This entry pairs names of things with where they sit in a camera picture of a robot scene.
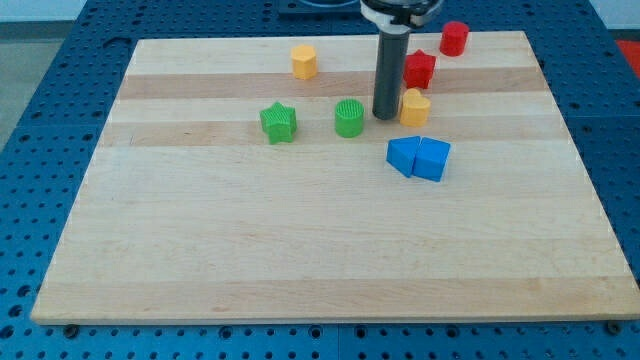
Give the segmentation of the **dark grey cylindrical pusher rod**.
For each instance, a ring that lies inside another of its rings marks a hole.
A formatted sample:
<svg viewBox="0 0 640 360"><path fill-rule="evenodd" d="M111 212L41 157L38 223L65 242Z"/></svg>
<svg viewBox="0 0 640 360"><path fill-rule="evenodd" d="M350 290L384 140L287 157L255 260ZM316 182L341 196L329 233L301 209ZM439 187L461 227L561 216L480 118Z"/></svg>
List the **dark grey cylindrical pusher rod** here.
<svg viewBox="0 0 640 360"><path fill-rule="evenodd" d="M372 113L380 120L398 114L409 37L409 32L379 34Z"/></svg>

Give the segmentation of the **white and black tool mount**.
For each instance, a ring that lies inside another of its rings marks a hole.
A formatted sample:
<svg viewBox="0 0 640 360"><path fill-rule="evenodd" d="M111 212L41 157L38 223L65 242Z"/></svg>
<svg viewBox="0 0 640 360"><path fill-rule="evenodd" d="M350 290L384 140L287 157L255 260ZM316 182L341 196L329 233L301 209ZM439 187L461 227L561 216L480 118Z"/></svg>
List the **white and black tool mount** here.
<svg viewBox="0 0 640 360"><path fill-rule="evenodd" d="M363 17L388 34L424 27L442 10L444 0L361 0Z"/></svg>

